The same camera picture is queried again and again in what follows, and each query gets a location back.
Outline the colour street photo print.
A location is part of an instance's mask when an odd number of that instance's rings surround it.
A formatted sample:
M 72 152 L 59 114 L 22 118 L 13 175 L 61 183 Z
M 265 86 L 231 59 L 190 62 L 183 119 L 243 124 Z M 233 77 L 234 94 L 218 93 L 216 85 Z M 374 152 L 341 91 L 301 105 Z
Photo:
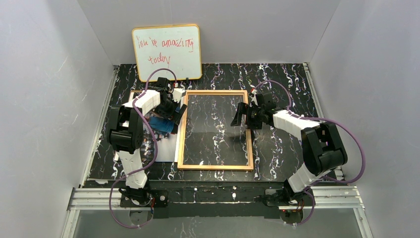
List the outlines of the colour street photo print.
M 163 134 L 162 132 L 154 131 L 157 140 L 158 154 L 156 162 L 178 162 L 178 134 Z M 155 145 L 150 132 L 144 126 L 144 137 L 140 147 L 142 160 L 151 161 L 155 153 Z

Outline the clear plastic cover sheet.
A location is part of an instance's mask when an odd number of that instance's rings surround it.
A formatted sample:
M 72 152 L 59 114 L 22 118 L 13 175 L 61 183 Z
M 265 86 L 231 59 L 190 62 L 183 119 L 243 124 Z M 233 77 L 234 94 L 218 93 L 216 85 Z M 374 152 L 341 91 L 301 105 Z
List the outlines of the clear plastic cover sheet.
M 230 126 L 243 95 L 188 97 L 183 164 L 248 166 L 246 127 Z

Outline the light wooden picture frame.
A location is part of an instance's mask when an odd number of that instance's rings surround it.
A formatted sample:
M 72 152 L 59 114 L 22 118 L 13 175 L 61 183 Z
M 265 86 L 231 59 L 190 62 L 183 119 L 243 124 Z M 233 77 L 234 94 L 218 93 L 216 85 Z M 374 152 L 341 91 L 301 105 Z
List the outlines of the light wooden picture frame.
M 178 131 L 177 168 L 252 171 L 251 131 L 243 123 L 230 125 L 238 104 L 247 102 L 246 90 L 188 90 Z

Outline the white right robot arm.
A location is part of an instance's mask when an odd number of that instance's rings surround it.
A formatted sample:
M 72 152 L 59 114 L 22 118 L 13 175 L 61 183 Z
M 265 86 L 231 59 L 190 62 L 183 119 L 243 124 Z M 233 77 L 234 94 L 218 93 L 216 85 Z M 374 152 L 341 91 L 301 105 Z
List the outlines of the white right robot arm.
M 250 103 L 238 103 L 231 126 L 239 126 L 242 119 L 251 130 L 267 124 L 301 142 L 304 163 L 284 182 L 284 192 L 289 195 L 301 193 L 322 176 L 347 163 L 348 156 L 335 124 L 304 119 L 281 109 L 267 93 L 253 93 L 250 98 Z

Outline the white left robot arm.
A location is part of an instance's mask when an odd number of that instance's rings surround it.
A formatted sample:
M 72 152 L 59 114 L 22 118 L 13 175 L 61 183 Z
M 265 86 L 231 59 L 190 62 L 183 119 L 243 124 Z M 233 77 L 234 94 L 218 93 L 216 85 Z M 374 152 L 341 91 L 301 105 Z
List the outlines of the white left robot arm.
M 180 85 L 160 77 L 133 100 L 111 107 L 106 138 L 122 162 L 129 188 L 143 189 L 147 182 L 141 159 L 144 130 L 176 134 L 187 109 L 181 103 L 185 95 Z

